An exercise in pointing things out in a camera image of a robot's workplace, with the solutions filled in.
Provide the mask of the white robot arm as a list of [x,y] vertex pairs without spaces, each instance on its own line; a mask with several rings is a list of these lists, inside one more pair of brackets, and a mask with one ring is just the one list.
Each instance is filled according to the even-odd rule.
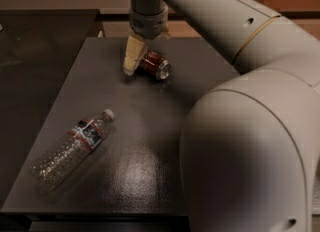
[[237,72],[188,114],[180,169],[193,232],[312,232],[320,154],[316,38],[254,0],[131,0],[152,39],[180,14]]

